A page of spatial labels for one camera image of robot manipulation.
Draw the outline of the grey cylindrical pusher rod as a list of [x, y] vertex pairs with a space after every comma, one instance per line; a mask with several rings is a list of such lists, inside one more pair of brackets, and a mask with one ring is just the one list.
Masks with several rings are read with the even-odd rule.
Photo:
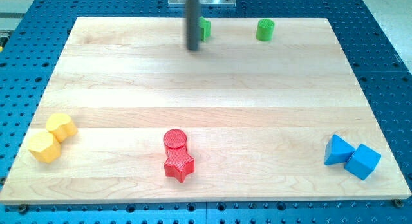
[[197, 51], [200, 41], [200, 0], [185, 1], [185, 40], [189, 51]]

